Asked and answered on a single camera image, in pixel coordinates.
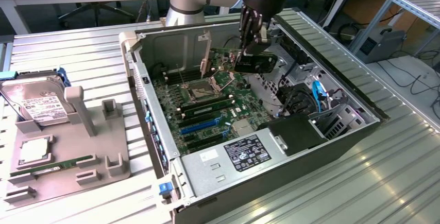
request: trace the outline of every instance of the power supply label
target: power supply label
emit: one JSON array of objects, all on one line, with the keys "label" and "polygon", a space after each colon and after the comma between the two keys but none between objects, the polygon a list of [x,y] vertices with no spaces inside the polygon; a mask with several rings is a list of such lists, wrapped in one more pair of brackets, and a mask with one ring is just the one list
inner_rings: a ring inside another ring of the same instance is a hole
[{"label": "power supply label", "polygon": [[270,155],[255,135],[223,146],[234,169],[247,170],[270,159]]},{"label": "power supply label", "polygon": [[37,122],[54,120],[67,116],[57,96],[23,99],[21,100],[21,107]]}]

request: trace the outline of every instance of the motherboard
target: motherboard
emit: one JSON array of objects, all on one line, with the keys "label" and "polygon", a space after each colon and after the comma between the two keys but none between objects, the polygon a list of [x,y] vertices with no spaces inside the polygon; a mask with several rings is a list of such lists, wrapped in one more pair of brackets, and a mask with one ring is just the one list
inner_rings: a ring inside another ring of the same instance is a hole
[{"label": "motherboard", "polygon": [[182,155],[251,133],[271,120],[247,75],[233,71],[235,55],[234,49],[213,48],[202,77],[197,69],[163,72],[151,81]]}]

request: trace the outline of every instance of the aluminum rail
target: aluminum rail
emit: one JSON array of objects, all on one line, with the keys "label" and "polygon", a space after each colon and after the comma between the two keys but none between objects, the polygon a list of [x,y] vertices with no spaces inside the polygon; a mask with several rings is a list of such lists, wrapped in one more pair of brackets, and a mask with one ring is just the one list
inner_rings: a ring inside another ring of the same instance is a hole
[{"label": "aluminum rail", "polygon": [[359,47],[362,46],[367,38],[371,29],[378,24],[379,19],[382,18],[383,14],[387,12],[391,4],[398,5],[403,10],[410,12],[421,20],[429,23],[435,29],[440,29],[440,0],[386,0],[382,7],[377,11],[377,14],[373,17],[366,29],[355,37],[353,43],[349,45],[349,50],[353,52],[353,54],[357,53]]},{"label": "aluminum rail", "polygon": [[[386,112],[390,121],[338,160],[210,223],[438,222],[440,137],[434,123],[305,15],[285,10],[281,17]],[[206,21],[237,18],[229,14],[210,16]],[[121,31],[159,26],[159,23],[129,24],[15,36],[10,70],[37,70],[62,64],[71,84],[83,87],[86,106],[97,105],[105,98],[123,103],[133,176],[97,189],[0,211],[0,222],[171,222],[169,214],[155,208],[151,197],[154,172],[127,94],[117,45]],[[2,117],[0,158],[9,153],[14,134],[14,115],[6,106]],[[3,160],[0,164],[2,179],[6,168]]]}]

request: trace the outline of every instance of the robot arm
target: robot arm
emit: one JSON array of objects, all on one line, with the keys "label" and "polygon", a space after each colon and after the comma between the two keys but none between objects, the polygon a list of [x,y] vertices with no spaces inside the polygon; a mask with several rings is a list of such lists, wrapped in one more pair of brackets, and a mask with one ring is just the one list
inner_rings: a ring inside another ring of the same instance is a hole
[{"label": "robot arm", "polygon": [[[166,26],[199,23],[203,21],[203,5],[230,7],[239,0],[170,0]],[[270,18],[282,10],[285,0],[242,0],[239,17],[239,55],[237,72],[265,73],[254,67],[257,55],[269,47],[266,33]]]}]

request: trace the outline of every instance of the hard drive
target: hard drive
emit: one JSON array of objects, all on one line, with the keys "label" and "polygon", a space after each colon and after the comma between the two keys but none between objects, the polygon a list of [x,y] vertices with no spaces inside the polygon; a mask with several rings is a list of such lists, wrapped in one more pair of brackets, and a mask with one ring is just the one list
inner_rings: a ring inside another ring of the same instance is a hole
[{"label": "hard drive", "polygon": [[73,106],[63,99],[63,88],[70,83],[65,71],[51,70],[10,74],[0,77],[0,94],[21,121],[34,120],[39,126],[67,122]]}]

